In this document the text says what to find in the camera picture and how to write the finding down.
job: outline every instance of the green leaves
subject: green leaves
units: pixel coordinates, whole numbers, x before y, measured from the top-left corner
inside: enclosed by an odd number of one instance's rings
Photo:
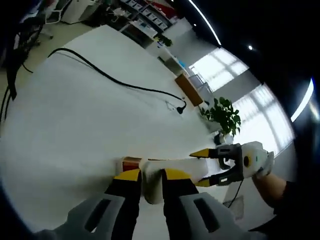
[[[236,135],[237,130],[240,133],[241,118],[238,115],[239,110],[234,110],[230,100],[220,97],[214,98],[214,107],[205,110],[200,108],[200,114],[210,122],[217,122],[222,127],[223,135],[231,133]]]

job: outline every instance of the floor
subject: floor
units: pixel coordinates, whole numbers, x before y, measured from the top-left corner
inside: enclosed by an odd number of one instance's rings
[[[52,31],[54,37],[53,39],[49,39],[45,35],[40,35],[39,40],[41,44],[39,46],[35,46],[30,54],[28,59],[25,61],[25,66],[33,71],[37,68],[39,64],[41,64],[48,55],[55,49],[62,47],[66,43],[70,42],[72,39],[90,31],[92,27],[84,25],[82,23],[75,24],[66,24],[66,23],[57,23],[52,24],[50,26],[50,30]],[[23,67],[21,67],[17,73],[16,77],[16,86],[21,87],[29,78],[31,73],[26,71]],[[0,69],[0,101],[2,102],[5,90],[7,88],[7,73],[6,70]]]

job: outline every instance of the black cable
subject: black cable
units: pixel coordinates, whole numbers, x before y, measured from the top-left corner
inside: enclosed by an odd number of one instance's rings
[[[24,67],[24,69],[25,69],[25,70],[27,70],[29,73],[32,73],[32,74],[34,73],[33,71],[29,70],[29,69],[25,66],[25,64],[24,64],[24,63],[22,63],[22,66],[23,66],[23,67]]]
[[[9,86],[6,87],[6,90],[4,92],[4,96],[3,96],[3,99],[2,99],[1,111],[0,111],[0,125],[1,125],[2,113],[4,111],[5,101],[6,101],[6,97],[7,97],[8,92],[9,92]]]
[[[187,106],[187,102],[185,100],[183,100],[182,98],[176,96],[176,95],[173,95],[169,92],[165,92],[165,91],[160,91],[160,90],[155,90],[155,89],[149,89],[149,88],[145,88],[145,87],[141,87],[141,86],[134,86],[134,85],[131,85],[131,84],[128,84],[128,83],[124,83],[124,82],[121,82],[115,78],[113,78],[112,76],[108,75],[107,73],[105,73],[104,71],[102,71],[100,68],[98,68],[97,66],[95,66],[93,63],[91,63],[90,61],[88,61],[87,59],[85,59],[83,56],[81,56],[79,53],[71,50],[71,49],[68,49],[68,48],[64,48],[64,47],[61,47],[61,48],[57,48],[55,50],[53,50],[53,52],[50,53],[50,55],[48,56],[48,58],[58,52],[58,51],[66,51],[66,52],[69,52],[69,53],[72,53],[74,55],[76,55],[78,58],[80,58],[81,60],[83,60],[86,64],[88,64],[90,67],[92,67],[94,70],[96,70],[98,73],[100,73],[102,76],[110,79],[112,82],[116,83],[116,84],[119,84],[121,86],[125,86],[125,87],[129,87],[129,88],[133,88],[133,89],[140,89],[140,90],[144,90],[144,91],[148,91],[148,92],[154,92],[154,93],[160,93],[160,94],[165,94],[165,95],[169,95],[175,99],[178,99],[182,102],[184,102],[184,106],[178,106],[176,108],[176,110],[178,111],[179,114],[182,114],[184,109],[186,108]]]
[[[240,187],[241,187],[241,185],[242,185],[243,182],[244,182],[244,180],[242,180],[242,181],[240,182],[240,185],[239,185],[239,187],[238,187],[238,190],[236,191],[236,194],[235,194],[234,198],[233,198],[232,201],[230,202],[230,204],[229,204],[229,206],[228,206],[228,209],[231,207],[231,205],[232,205],[232,204],[234,203],[234,201],[236,200],[237,195],[238,195],[239,190],[240,190]]]
[[[7,119],[7,111],[8,111],[10,99],[11,99],[11,94],[9,93],[8,99],[6,100],[6,106],[5,106],[5,112],[4,112],[4,120]]]

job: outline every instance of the white wall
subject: white wall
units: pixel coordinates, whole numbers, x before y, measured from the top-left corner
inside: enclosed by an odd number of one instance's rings
[[[291,143],[275,158],[272,173],[286,181],[294,181],[297,167],[296,150]],[[225,201],[232,200],[239,187],[239,182],[232,183],[226,193]],[[240,227],[250,230],[258,227],[274,217],[273,209],[269,207],[260,197],[251,178],[243,181],[238,197],[243,196],[244,215],[243,219],[237,221]]]
[[[182,61],[186,67],[217,48],[213,44],[197,38],[193,30],[186,31],[172,42],[171,53]]]
[[[243,96],[250,93],[261,83],[249,71],[245,71],[239,76],[235,77],[232,81],[228,82],[223,87],[216,90],[213,95],[215,98],[224,97],[229,99],[232,103],[236,102]]]
[[[173,45],[178,46],[180,44],[177,39],[179,39],[184,33],[188,32],[188,31],[192,31],[192,26],[187,21],[187,19],[182,18],[182,19],[179,19],[173,26],[166,29],[163,32],[163,35],[166,36],[168,39],[170,39],[172,41]],[[161,49],[158,48],[158,44],[156,42],[153,42],[152,44],[150,44],[146,48],[146,50],[148,51],[148,53],[150,53],[152,56],[154,56],[156,58],[159,56],[159,54],[161,52]]]

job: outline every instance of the ceiling light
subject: ceiling light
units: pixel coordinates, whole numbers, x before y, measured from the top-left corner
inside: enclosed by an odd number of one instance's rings
[[[314,118],[315,118],[317,121],[320,121],[320,114],[319,114],[319,111],[318,111],[317,106],[316,106],[314,103],[312,103],[312,102],[310,102],[309,106],[310,106],[311,112],[313,113]]]
[[[300,105],[298,106],[298,108],[295,110],[294,114],[291,117],[291,122],[294,122],[297,119],[297,117],[299,117],[299,115],[302,113],[302,111],[305,109],[313,92],[314,92],[314,83],[312,82],[312,78],[311,78],[308,89],[306,90],[306,93],[305,93]]]
[[[194,2],[192,0],[188,0],[191,5],[195,8],[195,10],[197,10],[197,12],[200,14],[200,16],[203,18],[203,20],[205,21],[205,23],[208,25],[209,29],[211,30],[211,32],[213,33],[216,41],[218,42],[219,45],[221,45],[221,42],[216,34],[216,32],[214,31],[214,29],[212,28],[212,26],[210,25],[209,21],[206,19],[205,15],[200,11],[200,9],[197,7],[197,5],[194,4]]]

